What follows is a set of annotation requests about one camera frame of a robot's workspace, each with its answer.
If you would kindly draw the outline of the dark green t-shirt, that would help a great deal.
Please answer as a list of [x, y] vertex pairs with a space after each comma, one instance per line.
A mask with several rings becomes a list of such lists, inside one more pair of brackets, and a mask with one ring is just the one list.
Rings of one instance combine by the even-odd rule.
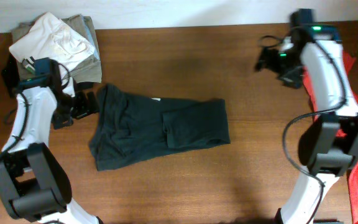
[[112, 84], [96, 98], [99, 119], [89, 149], [98, 171], [231, 142], [224, 99], [151, 98]]

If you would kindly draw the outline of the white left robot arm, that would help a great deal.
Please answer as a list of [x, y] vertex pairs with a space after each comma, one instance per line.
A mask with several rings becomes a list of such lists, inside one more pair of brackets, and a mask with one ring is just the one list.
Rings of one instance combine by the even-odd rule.
[[14, 125], [0, 153], [0, 200], [13, 219], [99, 224], [73, 199], [69, 178], [48, 148], [56, 108], [49, 87], [17, 95]]

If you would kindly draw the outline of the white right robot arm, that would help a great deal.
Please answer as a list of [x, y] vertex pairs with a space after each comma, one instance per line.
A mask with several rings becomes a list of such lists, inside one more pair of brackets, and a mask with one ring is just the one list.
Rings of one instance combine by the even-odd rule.
[[[303, 71], [311, 80], [317, 109], [293, 118], [283, 130], [285, 157], [300, 175], [274, 221], [313, 223], [327, 192], [358, 162], [358, 103], [347, 79], [339, 34], [334, 26], [296, 25], [277, 44], [262, 47], [255, 69], [263, 68], [278, 73], [279, 80], [293, 88], [300, 87]], [[307, 117], [315, 121], [301, 135], [295, 162], [288, 152], [287, 132]]]

